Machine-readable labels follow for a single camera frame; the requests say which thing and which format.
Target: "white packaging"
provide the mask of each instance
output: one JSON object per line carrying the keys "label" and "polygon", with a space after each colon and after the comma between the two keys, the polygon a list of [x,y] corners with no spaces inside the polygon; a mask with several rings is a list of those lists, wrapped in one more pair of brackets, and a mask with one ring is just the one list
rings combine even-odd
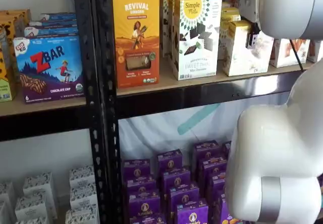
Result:
{"label": "white packaging", "polygon": [[71,188],[82,187],[95,183],[94,168],[92,165],[70,170]]}
{"label": "white packaging", "polygon": [[227,44],[227,35],[229,31],[229,24],[231,21],[241,21],[239,10],[235,7],[222,8],[218,60],[227,59],[226,44]]}
{"label": "white packaging", "polygon": [[22,221],[45,217],[49,223],[52,223],[46,199],[45,191],[35,191],[32,194],[19,198],[15,209],[17,220]]}
{"label": "white packaging", "polygon": [[238,0],[239,4],[236,6],[239,8],[240,15],[245,17],[250,22],[259,21],[259,0]]}
{"label": "white packaging", "polygon": [[18,221],[16,224],[49,224],[49,222],[47,217],[38,217],[36,219]]}
{"label": "white packaging", "polygon": [[46,192],[51,216],[53,219],[57,219],[57,199],[52,174],[50,172],[25,179],[23,186],[24,194],[28,195],[36,190],[44,190]]}
{"label": "white packaging", "polygon": [[307,59],[313,63],[321,61],[323,58],[323,41],[311,41],[309,44],[309,50]]}
{"label": "white packaging", "polygon": [[251,24],[247,21],[234,21],[229,24],[226,44],[228,56],[223,66],[228,76],[268,71],[274,39],[260,31],[255,43],[247,47],[250,29]]}
{"label": "white packaging", "polygon": [[4,201],[0,201],[0,224],[11,224],[9,210]]}
{"label": "white packaging", "polygon": [[83,187],[72,188],[70,204],[71,209],[76,209],[87,205],[97,205],[95,184],[88,184]]}
{"label": "white packaging", "polygon": [[175,0],[173,72],[177,80],[217,73],[222,0]]}
{"label": "white packaging", "polygon": [[15,215],[16,195],[12,182],[0,183],[0,201],[4,201],[8,208],[11,223],[15,223],[17,218]]}
{"label": "white packaging", "polygon": [[[306,63],[310,40],[293,40],[297,55],[302,64]],[[297,65],[292,45],[288,39],[275,40],[271,57],[271,65],[276,68]]]}
{"label": "white packaging", "polygon": [[65,224],[99,224],[97,205],[88,205],[66,212]]}

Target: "product box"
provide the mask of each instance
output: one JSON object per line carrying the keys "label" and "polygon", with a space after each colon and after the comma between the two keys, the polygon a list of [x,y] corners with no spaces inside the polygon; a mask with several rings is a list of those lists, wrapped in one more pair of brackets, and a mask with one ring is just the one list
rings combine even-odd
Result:
{"label": "product box", "polygon": [[231,141],[230,142],[225,142],[222,145],[222,153],[224,154],[224,156],[227,159],[229,159],[230,149],[231,149]]}
{"label": "product box", "polygon": [[174,6],[175,6],[175,0],[168,0],[168,24],[169,24],[169,43],[170,43],[170,63],[173,64],[175,61],[175,57],[174,57],[174,45],[173,42],[175,41],[175,34],[174,34]]}
{"label": "product box", "polygon": [[71,208],[80,208],[87,205],[97,205],[96,187],[94,183],[82,187],[72,188],[70,194]]}
{"label": "product box", "polygon": [[166,209],[168,202],[168,190],[173,187],[179,187],[184,184],[191,183],[191,172],[189,167],[182,167],[180,169],[172,169],[168,172],[163,173],[161,189],[163,191],[162,209]]}
{"label": "product box", "polygon": [[222,0],[175,0],[173,72],[177,80],[215,75]]}
{"label": "product box", "polygon": [[54,188],[52,174],[50,172],[37,176],[27,177],[24,182],[23,191],[25,195],[31,194],[34,191],[44,190],[48,200],[48,206],[51,215],[57,219],[57,198]]}
{"label": "product box", "polygon": [[152,175],[141,176],[126,181],[127,193],[145,192],[156,189],[156,180]]}
{"label": "product box", "polygon": [[[296,39],[293,44],[302,64],[306,63],[310,40]],[[270,64],[276,68],[297,65],[292,45],[288,39],[275,40]]]}
{"label": "product box", "polygon": [[233,218],[229,214],[228,206],[226,203],[225,195],[223,190],[218,191],[216,206],[214,208],[214,224],[221,223],[232,223],[232,224],[243,224],[244,222]]}
{"label": "product box", "polygon": [[220,154],[221,148],[219,144],[214,141],[208,141],[203,143],[197,143],[193,146],[193,154],[192,154],[192,174],[195,175],[195,171],[198,170],[198,160],[204,158],[216,157]]}
{"label": "product box", "polygon": [[17,59],[15,56],[15,48],[13,45],[13,39],[17,36],[23,36],[24,30],[21,27],[21,22],[15,17],[0,17],[0,29],[5,30],[7,33],[7,40],[9,45],[10,60],[12,63],[14,76],[16,82],[19,82],[19,71],[17,66]]}
{"label": "product box", "polygon": [[150,160],[135,159],[123,162],[124,180],[150,175]]}
{"label": "product box", "polygon": [[219,39],[219,52],[218,60],[227,59],[226,52],[226,41],[229,32],[229,24],[231,21],[241,21],[238,8],[222,8],[221,12],[221,23],[220,23],[220,39]]}
{"label": "product box", "polygon": [[24,29],[25,29],[25,21],[24,21],[24,17],[22,16],[22,14],[1,14],[0,13],[0,20],[1,21],[5,21],[5,20],[12,20],[15,19],[16,21],[18,21],[18,26],[19,28],[17,28],[16,33],[18,33],[15,36],[20,36],[21,34],[23,34]]}
{"label": "product box", "polygon": [[138,192],[129,196],[129,218],[137,219],[160,212],[160,196],[157,190]]}
{"label": "product box", "polygon": [[130,224],[167,224],[164,214],[156,213],[146,217],[133,219]]}
{"label": "product box", "polygon": [[160,0],[163,1],[163,5],[160,5],[159,9],[159,22],[160,25],[160,46],[162,57],[168,57],[171,52],[171,41],[170,41],[170,32],[171,26],[169,24],[169,0]]}
{"label": "product box", "polygon": [[17,197],[15,195],[15,190],[12,182],[2,182],[0,183],[0,201],[6,203],[6,208],[8,209],[11,223],[16,222],[15,206]]}
{"label": "product box", "polygon": [[26,103],[83,96],[77,34],[19,37],[14,47]]}
{"label": "product box", "polygon": [[71,188],[82,187],[93,183],[95,184],[93,165],[70,170]]}
{"label": "product box", "polygon": [[197,183],[180,185],[171,188],[168,192],[168,223],[174,223],[177,205],[186,204],[189,201],[199,200],[199,187]]}
{"label": "product box", "polygon": [[97,205],[88,205],[66,212],[65,224],[99,224]]}
{"label": "product box", "polygon": [[26,37],[49,35],[49,34],[69,34],[77,33],[77,25],[60,25],[60,26],[28,26],[24,30]]}
{"label": "product box", "polygon": [[159,0],[113,0],[119,88],[159,81]]}
{"label": "product box", "polygon": [[166,170],[180,168],[183,166],[183,155],[181,150],[176,149],[157,155],[157,174],[161,176]]}
{"label": "product box", "polygon": [[32,194],[18,198],[15,212],[18,221],[45,217],[49,223],[52,223],[45,191],[35,191]]}
{"label": "product box", "polygon": [[63,12],[63,13],[49,13],[49,14],[40,14],[39,20],[41,21],[57,21],[57,20],[75,20],[76,14]]}
{"label": "product box", "polygon": [[250,45],[251,24],[233,21],[226,40],[226,60],[223,70],[228,76],[258,74],[268,71],[274,39],[262,31]]}
{"label": "product box", "polygon": [[0,223],[1,224],[12,224],[10,221],[9,210],[4,201],[0,201]]}
{"label": "product box", "polygon": [[0,29],[0,102],[13,100],[16,93],[16,80],[6,30]]}
{"label": "product box", "polygon": [[184,205],[177,206],[175,224],[206,224],[208,206],[205,199],[190,201]]}
{"label": "product box", "polygon": [[225,171],[227,168],[227,160],[224,156],[213,157],[210,159],[201,160],[199,163],[199,178],[198,185],[200,187],[200,194],[202,197],[205,195],[206,183],[208,176],[212,173]]}
{"label": "product box", "polygon": [[29,24],[29,22],[31,21],[30,9],[0,11],[0,14],[1,13],[7,14],[7,15],[21,14],[22,17],[24,18],[25,26],[27,26]]}
{"label": "product box", "polygon": [[321,61],[323,58],[323,41],[311,40],[309,44],[309,50],[307,59],[313,63]]}
{"label": "product box", "polygon": [[36,219],[18,221],[16,224],[49,224],[49,221],[47,217],[38,217]]}
{"label": "product box", "polygon": [[222,10],[230,7],[231,7],[231,4],[229,4],[228,2],[222,2]]}
{"label": "product box", "polygon": [[76,25],[76,20],[57,20],[57,21],[31,21],[29,26],[67,26]]}
{"label": "product box", "polygon": [[213,219],[213,210],[216,206],[217,192],[224,190],[226,172],[213,173],[209,175],[205,198],[209,205],[208,219]]}

